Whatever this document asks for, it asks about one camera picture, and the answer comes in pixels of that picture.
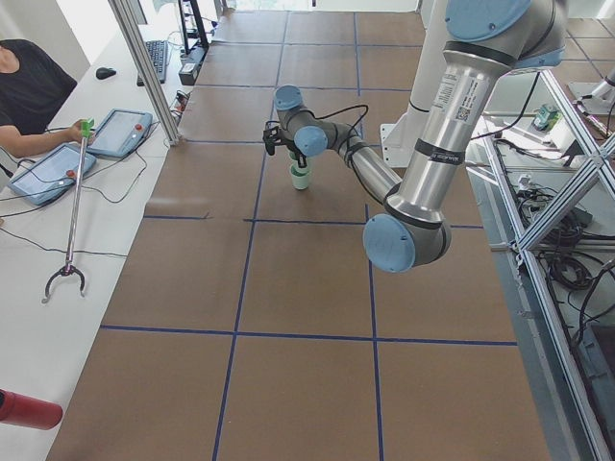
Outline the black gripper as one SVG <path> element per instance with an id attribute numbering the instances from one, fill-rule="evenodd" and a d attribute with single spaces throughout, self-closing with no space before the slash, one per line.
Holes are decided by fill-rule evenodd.
<path id="1" fill-rule="evenodd" d="M 302 153 L 300 151 L 300 149 L 294 143 L 289 143 L 289 144 L 286 145 L 286 147 L 287 147 L 288 151 L 294 151 L 294 152 Z"/>

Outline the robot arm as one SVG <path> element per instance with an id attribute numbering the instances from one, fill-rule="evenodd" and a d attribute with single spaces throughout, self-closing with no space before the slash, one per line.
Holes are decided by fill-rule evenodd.
<path id="1" fill-rule="evenodd" d="M 294 85 L 275 92 L 278 124 L 264 130 L 265 149 L 272 154 L 283 145 L 301 167 L 326 150 L 337 152 L 384 208 L 365 224 L 369 260 L 389 273 L 432 263 L 450 246 L 442 204 L 497 81 L 558 65 L 567 20 L 565 1 L 435 2 L 421 57 L 441 64 L 421 89 L 432 103 L 402 177 L 355 127 L 316 117 Z"/>

